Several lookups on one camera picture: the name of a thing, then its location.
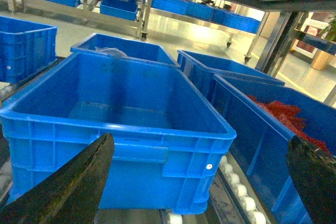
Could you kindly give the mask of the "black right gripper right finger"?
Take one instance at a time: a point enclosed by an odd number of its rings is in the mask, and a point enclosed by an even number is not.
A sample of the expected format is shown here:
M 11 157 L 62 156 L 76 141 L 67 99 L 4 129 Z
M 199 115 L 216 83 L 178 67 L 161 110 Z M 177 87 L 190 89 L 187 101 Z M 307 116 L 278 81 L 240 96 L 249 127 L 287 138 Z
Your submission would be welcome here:
M 288 142 L 290 177 L 313 223 L 335 223 L 335 157 L 305 138 Z

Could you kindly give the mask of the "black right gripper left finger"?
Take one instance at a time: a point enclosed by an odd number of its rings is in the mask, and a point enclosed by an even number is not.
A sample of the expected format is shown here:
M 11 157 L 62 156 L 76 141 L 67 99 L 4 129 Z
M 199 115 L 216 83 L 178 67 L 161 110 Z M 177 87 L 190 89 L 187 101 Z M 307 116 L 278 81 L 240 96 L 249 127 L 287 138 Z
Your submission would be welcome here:
M 93 223 L 106 186 L 114 139 L 105 133 L 1 210 L 1 223 Z

